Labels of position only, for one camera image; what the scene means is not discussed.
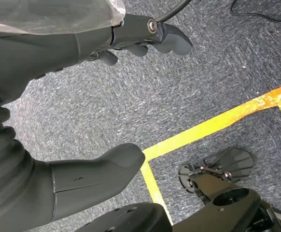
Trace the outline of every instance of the circular hole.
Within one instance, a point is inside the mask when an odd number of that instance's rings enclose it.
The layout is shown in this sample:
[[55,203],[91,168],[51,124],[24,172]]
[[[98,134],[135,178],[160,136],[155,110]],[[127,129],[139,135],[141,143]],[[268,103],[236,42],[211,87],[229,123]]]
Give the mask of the circular hole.
[[104,231],[104,232],[112,232],[112,231],[113,231],[114,229],[115,229],[115,227],[110,227],[110,229],[106,230],[106,231]]
[[120,208],[116,208],[116,209],[114,209],[113,211],[119,211],[120,209],[122,209],[122,207],[120,207]]
[[247,188],[238,188],[229,190],[219,196],[214,200],[214,205],[217,206],[226,206],[239,202],[248,195],[248,189]]
[[133,207],[131,209],[128,210],[127,213],[131,212],[131,211],[135,210],[135,209],[137,209],[137,207]]

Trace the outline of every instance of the yellow floor tape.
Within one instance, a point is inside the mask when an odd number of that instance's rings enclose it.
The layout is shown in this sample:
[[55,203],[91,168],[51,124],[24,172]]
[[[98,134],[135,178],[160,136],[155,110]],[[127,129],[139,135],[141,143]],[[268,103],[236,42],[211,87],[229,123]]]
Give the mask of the yellow floor tape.
[[141,173],[153,201],[163,206],[171,224],[173,224],[153,173],[149,165],[149,161],[225,129],[248,115],[276,106],[279,106],[281,109],[281,87],[145,149],[143,152],[146,156],[146,161],[141,168]]

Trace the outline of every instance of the bolt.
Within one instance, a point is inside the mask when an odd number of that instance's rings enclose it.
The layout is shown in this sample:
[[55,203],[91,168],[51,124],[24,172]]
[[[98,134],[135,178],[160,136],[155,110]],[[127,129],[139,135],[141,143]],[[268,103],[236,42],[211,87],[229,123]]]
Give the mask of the bolt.
[[148,20],[147,26],[148,30],[152,34],[155,34],[158,30],[158,24],[152,18]]

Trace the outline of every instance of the wire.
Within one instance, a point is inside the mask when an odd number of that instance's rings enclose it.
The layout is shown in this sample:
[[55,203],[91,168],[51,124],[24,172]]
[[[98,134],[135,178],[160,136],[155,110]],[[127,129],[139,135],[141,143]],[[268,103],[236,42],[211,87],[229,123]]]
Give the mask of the wire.
[[234,8],[235,3],[236,3],[236,2],[237,2],[237,0],[234,0],[232,3],[232,6],[230,7],[230,13],[233,14],[233,15],[235,15],[235,16],[258,16],[258,17],[265,18],[265,19],[266,19],[268,21],[270,21],[270,22],[272,22],[272,23],[281,23],[280,20],[269,18],[269,17],[266,16],[266,15],[263,15],[263,14],[257,14],[257,13],[236,13],[233,9]]
[[156,21],[165,22],[170,18],[172,18],[177,15],[177,13],[180,12],[181,10],[183,10],[184,7],[187,6],[190,1],[191,0],[181,0],[178,4],[175,5],[174,8],[171,9],[170,11],[156,18]]

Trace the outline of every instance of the transparent plastic cover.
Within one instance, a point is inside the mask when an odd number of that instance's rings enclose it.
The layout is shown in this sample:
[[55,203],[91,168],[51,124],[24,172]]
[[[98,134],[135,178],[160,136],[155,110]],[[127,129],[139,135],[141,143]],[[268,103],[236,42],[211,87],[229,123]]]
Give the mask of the transparent plastic cover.
[[79,33],[119,24],[122,0],[0,0],[0,31]]

